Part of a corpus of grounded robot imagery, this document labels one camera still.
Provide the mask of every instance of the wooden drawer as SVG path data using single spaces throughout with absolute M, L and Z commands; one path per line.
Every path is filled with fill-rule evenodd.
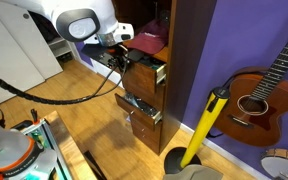
M 151 117 L 144 113 L 141 109 L 130 104 L 125 98 L 118 94 L 115 94 L 117 104 L 123 108 L 126 112 L 130 113 L 131 119 L 137 119 L 143 125 L 151 130 L 155 130 L 155 125 L 162 118 L 161 112 L 156 113 L 155 116 Z
M 162 65 L 154 70 L 144 64 L 132 62 L 124 75 L 123 86 L 126 91 L 141 97 L 148 104 L 162 110 L 165 91 L 165 68 L 166 65 Z
M 152 149 L 156 154 L 160 153 L 160 133 L 162 121 L 156 124 L 155 131 L 146 129 L 144 125 L 134 124 L 134 120 L 131 119 L 133 134 L 141 140 L 146 146 Z

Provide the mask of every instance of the cable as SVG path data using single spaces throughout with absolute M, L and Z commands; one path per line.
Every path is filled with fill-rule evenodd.
M 111 91 L 113 91 L 121 82 L 122 82 L 122 79 L 124 77 L 124 74 L 126 72 L 126 69 L 127 69 L 127 65 L 128 65 L 128 61 L 126 60 L 125 63 L 124 63 L 124 68 L 123 68 L 123 72 L 122 72 L 122 75 L 121 75 L 121 79 L 119 80 L 119 82 L 110 90 L 108 90 L 107 92 L 104 92 L 104 93 L 101 93 L 101 94 L 97 94 L 101 89 L 102 87 L 104 86 L 104 84 L 107 82 L 108 78 L 110 77 L 110 75 L 113 73 L 113 71 L 117 68 L 117 65 L 111 69 L 111 71 L 109 72 L 109 74 L 106 76 L 106 78 L 104 79 L 104 81 L 101 83 L 101 85 L 97 88 L 97 90 L 89 95 L 89 96 L 85 96 L 85 97 L 82 97 L 82 98 L 78 98 L 78 99 L 72 99 L 72 100 L 52 100 L 52 99 L 46 99 L 46 98 L 41 98 L 41 97 L 38 97 L 38 96 L 35 96 L 35 95 L 31 95 L 31 94 L 28 94 L 26 92 L 23 92 L 15 87 L 13 87 L 12 85 L 8 84 L 7 82 L 5 82 L 4 80 L 2 80 L 0 78 L 0 87 L 4 90 L 7 90 L 9 91 L 10 93 L 13 93 L 21 98 L 25 98 L 27 100 L 31 100 L 31 101 L 34 101 L 34 102 L 38 102 L 38 103 L 43 103 L 43 104 L 51 104 L 51 105 L 69 105 L 69 104 L 77 104 L 77 103 L 81 103 L 81 102 L 84 102 L 84 101 L 88 101 L 92 98 L 95 98 L 95 97 L 99 97 L 99 96 L 102 96 L 102 95 L 105 95 Z

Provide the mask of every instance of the white door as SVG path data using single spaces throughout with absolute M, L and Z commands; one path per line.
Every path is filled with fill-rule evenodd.
M 27 10 L 0 2 L 0 20 L 45 79 L 63 71 Z
M 44 78 L 0 21 L 0 78 L 25 91 Z M 14 95 L 0 88 L 0 103 Z

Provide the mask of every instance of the guitar neck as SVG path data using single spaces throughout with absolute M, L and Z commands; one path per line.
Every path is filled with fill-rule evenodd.
M 283 79 L 288 71 L 288 42 L 274 63 L 264 75 L 263 79 L 252 92 L 251 96 L 259 100 L 265 100 Z

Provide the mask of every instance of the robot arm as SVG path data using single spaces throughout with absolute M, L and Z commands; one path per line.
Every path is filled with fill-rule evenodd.
M 57 32 L 72 42 L 113 46 L 132 39 L 132 25 L 119 23 L 111 0 L 0 0 L 50 20 Z

